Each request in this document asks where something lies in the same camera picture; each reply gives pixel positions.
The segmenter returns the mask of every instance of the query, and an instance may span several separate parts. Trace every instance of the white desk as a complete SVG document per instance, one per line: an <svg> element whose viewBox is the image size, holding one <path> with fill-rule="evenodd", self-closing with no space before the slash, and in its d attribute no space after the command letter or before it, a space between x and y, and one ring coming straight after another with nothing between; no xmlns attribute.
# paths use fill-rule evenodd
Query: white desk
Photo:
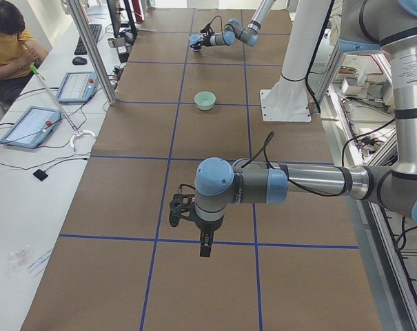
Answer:
<svg viewBox="0 0 417 331"><path fill-rule="evenodd" d="M92 8L94 12L100 9L107 12L105 5ZM105 34L105 27L109 22L107 16L90 16L90 23L103 25L101 36ZM72 65L78 35L75 25L72 24L39 68L49 86L58 87L68 71L93 71L90 62L86 66ZM107 43L107 38L111 36L105 34L98 42L98 49L108 73L111 73L115 65L119 65L116 50L109 48ZM33 77L24 92L37 88L41 88L41 85ZM46 92L27 94L14 103L1 122L14 123L29 106L56 109L52 102ZM98 91L83 108L87 121L82 128L98 134L105 117L104 109L107 107L103 91ZM78 106L65 107L68 112L77 108ZM71 118L76 125L84 120L80 112ZM0 137L6 133L6 127L0 128ZM67 121L62 121L43 144L62 146L72 133ZM94 138L91 136L80 137L76 140L76 152L69 145L64 148L36 150L0 146L0 162L27 168L57 157L88 153L93 143ZM46 169L50 164L40 168ZM0 331L20 330L43 274L41 272L32 276L26 267L53 248L86 164L83 160L61 163L48 170L49 177L45 181L39 181L32 175L36 169L23 171L0 165ZM29 259L21 268L11 270L8 255L14 250L26 249L27 245L31 247Z"/></svg>

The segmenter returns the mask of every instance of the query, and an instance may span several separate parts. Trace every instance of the light blue bowl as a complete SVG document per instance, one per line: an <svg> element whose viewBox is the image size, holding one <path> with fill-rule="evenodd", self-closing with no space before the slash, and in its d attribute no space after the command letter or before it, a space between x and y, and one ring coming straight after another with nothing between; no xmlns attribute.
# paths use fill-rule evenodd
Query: light blue bowl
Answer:
<svg viewBox="0 0 417 331"><path fill-rule="evenodd" d="M194 102L200 110L210 110L216 102L216 96L211 92L202 91L194 96Z"/></svg>

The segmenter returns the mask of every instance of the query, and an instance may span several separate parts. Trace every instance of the tablet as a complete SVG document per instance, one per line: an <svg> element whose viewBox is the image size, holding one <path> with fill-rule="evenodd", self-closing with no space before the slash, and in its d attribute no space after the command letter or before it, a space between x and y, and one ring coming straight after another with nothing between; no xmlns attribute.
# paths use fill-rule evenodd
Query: tablet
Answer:
<svg viewBox="0 0 417 331"><path fill-rule="evenodd" d="M59 110L31 106L0 139L0 143L8 146L36 148L48 137L60 119Z"/></svg>
<svg viewBox="0 0 417 331"><path fill-rule="evenodd" d="M59 103L85 103L96 90L95 72L67 72L57 92Z"/></svg>

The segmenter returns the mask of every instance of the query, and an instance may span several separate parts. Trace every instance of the yellow shirt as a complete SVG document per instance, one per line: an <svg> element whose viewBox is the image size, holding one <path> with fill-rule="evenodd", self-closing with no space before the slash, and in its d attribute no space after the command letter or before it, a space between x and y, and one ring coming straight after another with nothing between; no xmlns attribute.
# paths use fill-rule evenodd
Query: yellow shirt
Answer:
<svg viewBox="0 0 417 331"><path fill-rule="evenodd" d="M34 37L25 29L17 38L16 35L13 36L0 36L0 66L4 66L12 62L13 59L19 57L23 52L20 41L34 40ZM18 70L10 78L23 77L29 74L29 67L22 70Z"/></svg>

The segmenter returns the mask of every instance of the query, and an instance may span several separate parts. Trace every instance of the computer mouse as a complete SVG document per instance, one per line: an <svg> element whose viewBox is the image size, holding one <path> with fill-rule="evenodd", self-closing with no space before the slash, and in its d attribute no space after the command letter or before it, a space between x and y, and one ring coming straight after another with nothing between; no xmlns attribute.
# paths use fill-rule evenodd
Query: computer mouse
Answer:
<svg viewBox="0 0 417 331"><path fill-rule="evenodd" d="M87 64L87 59L84 57L74 57L72 60L72 64L74 66L82 66L84 64Z"/></svg>

